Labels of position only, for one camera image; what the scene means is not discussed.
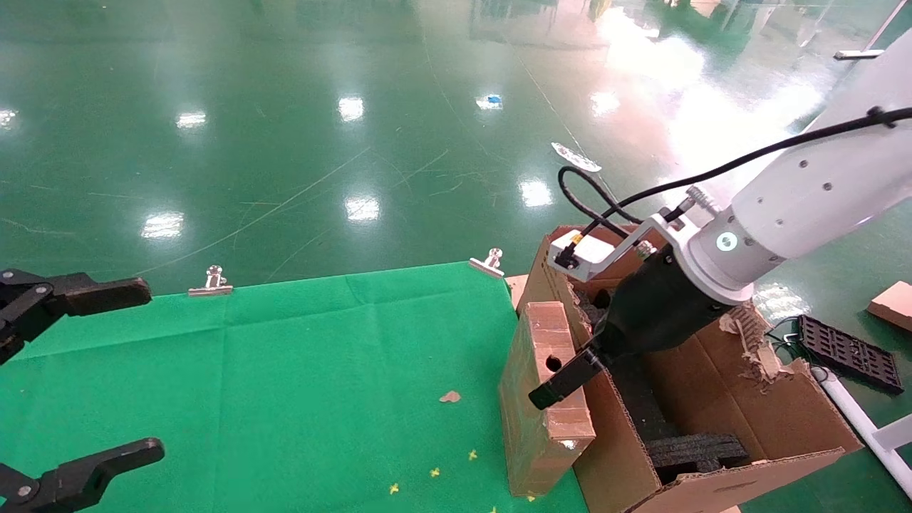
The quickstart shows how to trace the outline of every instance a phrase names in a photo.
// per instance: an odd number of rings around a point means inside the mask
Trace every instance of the open cardboard box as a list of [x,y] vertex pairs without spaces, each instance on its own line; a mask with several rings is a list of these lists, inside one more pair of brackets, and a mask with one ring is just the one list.
[[[572,279],[554,271],[545,259],[551,241],[572,229],[581,228],[561,226],[544,238],[519,311],[533,301],[561,301],[578,348],[592,328],[577,306],[574,286],[592,298],[601,288],[615,288],[640,260],[630,251],[594,280],[573,280],[571,285]],[[609,244],[620,242],[605,229],[592,235]],[[655,233],[648,239],[656,247],[665,245]],[[750,465],[681,474],[664,487],[610,376],[603,372],[586,385],[596,440],[574,470],[590,513],[719,513],[862,447],[805,363],[797,361],[794,376],[774,383],[764,394],[739,375],[747,369],[742,353],[740,337],[713,322],[677,348],[644,357],[653,391],[670,422],[683,434],[735,434],[751,456]]]

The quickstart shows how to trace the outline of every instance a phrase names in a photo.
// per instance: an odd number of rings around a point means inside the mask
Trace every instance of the metal binder clip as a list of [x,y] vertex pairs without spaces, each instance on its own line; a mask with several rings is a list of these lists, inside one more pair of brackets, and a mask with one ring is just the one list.
[[502,256],[503,251],[496,247],[492,247],[491,251],[488,252],[488,257],[485,258],[483,262],[477,258],[469,258],[469,265],[488,276],[503,277],[503,271],[497,268],[501,266]]
[[191,288],[187,293],[192,296],[222,296],[231,294],[233,285],[225,285],[228,280],[222,277],[222,266],[209,266],[206,269],[206,285],[203,288]]

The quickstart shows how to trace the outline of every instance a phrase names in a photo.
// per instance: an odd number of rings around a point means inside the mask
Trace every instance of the green fabric sheet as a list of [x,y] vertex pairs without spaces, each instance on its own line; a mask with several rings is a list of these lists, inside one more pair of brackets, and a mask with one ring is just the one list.
[[465,264],[63,319],[0,367],[0,461],[38,476],[159,437],[165,459],[97,513],[586,511],[572,472],[509,494],[497,383],[515,326],[503,282]]

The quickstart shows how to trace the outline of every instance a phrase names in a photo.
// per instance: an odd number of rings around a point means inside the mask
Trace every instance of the black plastic tray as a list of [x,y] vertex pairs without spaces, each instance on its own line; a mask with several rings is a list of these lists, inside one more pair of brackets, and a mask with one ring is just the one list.
[[848,333],[802,315],[798,317],[802,345],[834,371],[866,382],[887,393],[902,393],[893,354]]

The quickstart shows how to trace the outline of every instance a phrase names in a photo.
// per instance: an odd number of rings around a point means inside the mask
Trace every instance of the reflective floor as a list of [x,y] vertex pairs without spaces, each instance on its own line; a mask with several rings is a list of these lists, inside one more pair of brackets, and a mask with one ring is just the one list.
[[[492,246],[523,274],[545,233],[584,221],[552,142],[622,197],[706,171],[806,126],[851,79],[833,53],[896,3],[0,0],[0,254],[157,294],[211,264],[243,286]],[[707,187],[724,203],[760,167]],[[900,351],[909,378],[912,337],[863,309],[912,273],[910,220],[901,206],[779,267],[764,313]],[[912,411],[850,386],[880,424]],[[867,453],[748,509],[861,504],[909,509]]]

